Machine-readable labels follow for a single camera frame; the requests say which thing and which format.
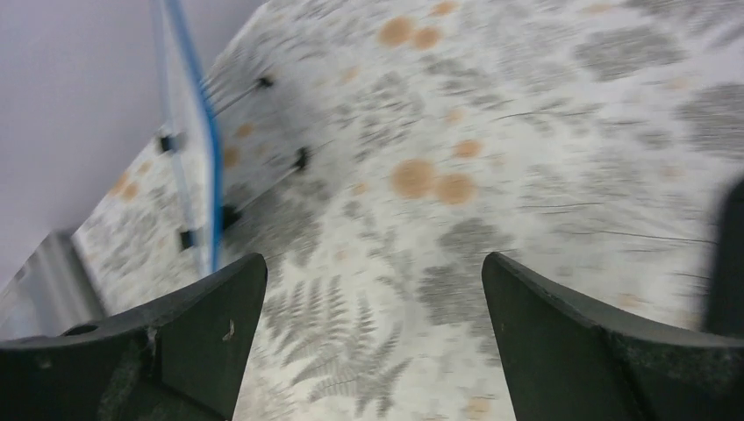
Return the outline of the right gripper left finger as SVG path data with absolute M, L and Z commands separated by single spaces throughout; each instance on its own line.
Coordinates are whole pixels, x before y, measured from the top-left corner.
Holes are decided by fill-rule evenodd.
M 267 283 L 251 253 L 61 336 L 3 342 L 2 419 L 231 419 Z

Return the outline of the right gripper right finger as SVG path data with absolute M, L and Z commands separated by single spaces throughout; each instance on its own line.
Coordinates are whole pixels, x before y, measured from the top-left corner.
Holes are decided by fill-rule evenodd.
M 517 419 L 742 419 L 741 339 L 634 315 L 501 253 L 482 282 Z

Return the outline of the blue framed whiteboard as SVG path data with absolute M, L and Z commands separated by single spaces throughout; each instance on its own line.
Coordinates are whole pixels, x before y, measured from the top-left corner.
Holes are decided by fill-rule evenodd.
M 157 145 L 175 177 L 180 246 L 209 275 L 220 266 L 225 230 L 241 217 L 242 201 L 228 192 L 243 184 L 260 196 L 309 163 L 297 71 L 303 43 L 296 26 L 261 8 L 204 69 L 182 4 L 155 1 L 153 15 L 165 117 Z

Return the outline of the floral table mat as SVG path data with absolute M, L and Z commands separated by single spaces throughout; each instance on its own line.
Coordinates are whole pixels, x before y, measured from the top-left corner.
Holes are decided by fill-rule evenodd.
M 204 84 L 267 295 L 238 420 L 512 420 L 487 254 L 698 328 L 740 1 L 269 1 Z

